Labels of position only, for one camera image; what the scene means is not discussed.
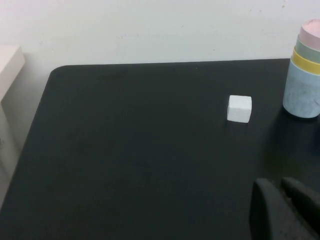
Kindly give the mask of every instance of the green cup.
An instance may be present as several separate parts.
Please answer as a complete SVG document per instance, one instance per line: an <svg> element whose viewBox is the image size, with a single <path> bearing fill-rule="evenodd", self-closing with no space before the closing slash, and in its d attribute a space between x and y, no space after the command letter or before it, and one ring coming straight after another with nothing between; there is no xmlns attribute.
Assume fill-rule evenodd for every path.
<svg viewBox="0 0 320 240"><path fill-rule="evenodd" d="M306 45L304 45L300 39L299 36L296 40L296 45L295 45L295 51L303 58L320 64L320 51L312 49Z"/></svg>

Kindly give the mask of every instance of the black table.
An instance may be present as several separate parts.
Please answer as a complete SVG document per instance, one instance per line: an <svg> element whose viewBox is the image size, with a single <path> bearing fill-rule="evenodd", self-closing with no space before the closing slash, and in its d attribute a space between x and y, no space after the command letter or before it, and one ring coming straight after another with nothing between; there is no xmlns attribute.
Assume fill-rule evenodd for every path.
<svg viewBox="0 0 320 240"><path fill-rule="evenodd" d="M282 111L288 59L64 66L0 213L6 240L250 239L253 181L320 192L320 124ZM226 120L252 97L249 124Z"/></svg>

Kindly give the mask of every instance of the white block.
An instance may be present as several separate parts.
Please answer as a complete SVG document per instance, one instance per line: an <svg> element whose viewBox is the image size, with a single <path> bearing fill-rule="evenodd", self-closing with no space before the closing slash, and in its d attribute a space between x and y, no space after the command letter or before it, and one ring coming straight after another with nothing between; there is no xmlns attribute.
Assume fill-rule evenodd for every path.
<svg viewBox="0 0 320 240"><path fill-rule="evenodd" d="M251 110L252 99L250 96L230 95L226 119L247 124L250 120Z"/></svg>
<svg viewBox="0 0 320 240"><path fill-rule="evenodd" d="M0 101L25 64L19 45L0 45Z"/></svg>

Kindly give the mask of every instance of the white wall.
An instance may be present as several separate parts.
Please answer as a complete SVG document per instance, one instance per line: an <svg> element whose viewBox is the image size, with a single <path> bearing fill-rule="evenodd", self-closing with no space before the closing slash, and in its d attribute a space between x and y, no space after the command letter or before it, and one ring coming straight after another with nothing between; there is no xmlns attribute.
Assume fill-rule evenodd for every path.
<svg viewBox="0 0 320 240"><path fill-rule="evenodd" d="M320 0L0 0L26 65L3 100L23 145L50 72L75 64L289 58Z"/></svg>

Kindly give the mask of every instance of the light blue cup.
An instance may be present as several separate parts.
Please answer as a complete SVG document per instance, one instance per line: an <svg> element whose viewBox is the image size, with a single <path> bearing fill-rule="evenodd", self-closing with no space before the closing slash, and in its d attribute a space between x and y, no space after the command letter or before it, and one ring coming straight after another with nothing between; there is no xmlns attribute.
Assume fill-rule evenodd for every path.
<svg viewBox="0 0 320 240"><path fill-rule="evenodd" d="M302 70L291 59L286 77L283 107L299 118L317 117L320 114L320 75Z"/></svg>
<svg viewBox="0 0 320 240"><path fill-rule="evenodd" d="M312 49L312 48L304 45L300 41L299 36L296 40L295 51L297 54L299 54L304 59L307 59L311 62L315 62L317 64L320 64L320 51L317 51L315 49Z"/></svg>

